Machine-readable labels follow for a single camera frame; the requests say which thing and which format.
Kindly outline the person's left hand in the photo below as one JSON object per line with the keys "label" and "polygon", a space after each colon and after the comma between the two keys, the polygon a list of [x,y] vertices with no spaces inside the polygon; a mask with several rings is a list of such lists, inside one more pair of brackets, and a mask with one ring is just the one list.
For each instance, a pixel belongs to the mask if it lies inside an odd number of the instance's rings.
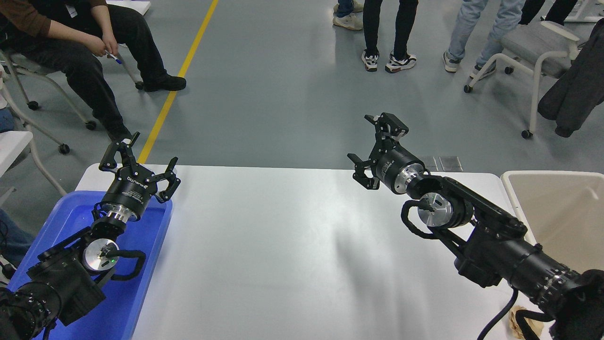
{"label": "person's left hand", "polygon": [[101,40],[104,43],[104,49],[108,54],[117,56],[118,54],[118,43],[115,39],[114,33],[111,29],[104,30]]}

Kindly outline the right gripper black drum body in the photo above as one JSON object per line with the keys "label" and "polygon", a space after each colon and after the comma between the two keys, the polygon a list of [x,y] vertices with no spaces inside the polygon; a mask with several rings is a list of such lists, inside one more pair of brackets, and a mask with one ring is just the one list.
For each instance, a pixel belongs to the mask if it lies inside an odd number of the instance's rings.
{"label": "right gripper black drum body", "polygon": [[425,164],[400,144],[378,151],[375,176],[397,195],[405,194],[410,182],[425,172]]}

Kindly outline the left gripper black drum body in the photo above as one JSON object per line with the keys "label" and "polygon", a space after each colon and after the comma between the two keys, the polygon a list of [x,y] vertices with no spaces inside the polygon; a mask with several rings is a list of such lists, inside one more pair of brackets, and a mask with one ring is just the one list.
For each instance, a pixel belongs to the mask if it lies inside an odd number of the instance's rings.
{"label": "left gripper black drum body", "polygon": [[134,214],[144,213],[151,196],[157,192],[157,185],[145,181],[153,175],[151,170],[141,165],[134,169],[123,164],[103,197],[103,210],[108,212],[115,206],[123,206]]}

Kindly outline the person's right hand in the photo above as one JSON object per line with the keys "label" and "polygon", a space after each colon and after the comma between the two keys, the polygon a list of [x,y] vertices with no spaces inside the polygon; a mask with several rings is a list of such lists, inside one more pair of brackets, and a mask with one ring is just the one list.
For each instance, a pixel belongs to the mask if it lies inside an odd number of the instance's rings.
{"label": "person's right hand", "polygon": [[108,53],[106,44],[99,37],[87,34],[82,41],[92,53],[97,57],[105,56]]}

